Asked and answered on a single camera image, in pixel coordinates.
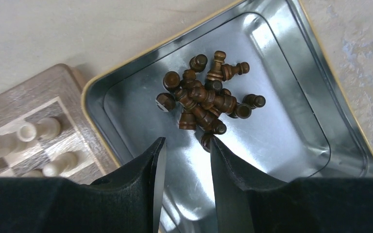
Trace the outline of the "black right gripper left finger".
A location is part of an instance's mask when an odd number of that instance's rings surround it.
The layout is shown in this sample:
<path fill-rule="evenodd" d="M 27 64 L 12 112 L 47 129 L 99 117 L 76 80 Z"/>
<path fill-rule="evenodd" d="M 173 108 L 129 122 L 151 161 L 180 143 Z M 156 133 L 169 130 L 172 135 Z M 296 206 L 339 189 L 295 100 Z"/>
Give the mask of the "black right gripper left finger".
<path fill-rule="evenodd" d="M 143 153 L 95 180 L 91 210 L 95 233 L 156 233 L 163 200 L 167 142 L 157 138 Z"/>

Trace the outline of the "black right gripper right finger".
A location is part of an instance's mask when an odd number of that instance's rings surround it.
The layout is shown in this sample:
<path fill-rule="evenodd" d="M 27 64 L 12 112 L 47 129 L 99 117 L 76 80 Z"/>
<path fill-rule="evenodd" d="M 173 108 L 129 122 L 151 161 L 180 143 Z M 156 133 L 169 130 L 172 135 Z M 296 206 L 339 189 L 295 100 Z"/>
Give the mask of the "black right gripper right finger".
<path fill-rule="evenodd" d="M 270 191 L 286 185 L 234 154 L 220 139 L 210 140 L 210 161 L 220 233 L 254 233 L 248 191 Z"/>

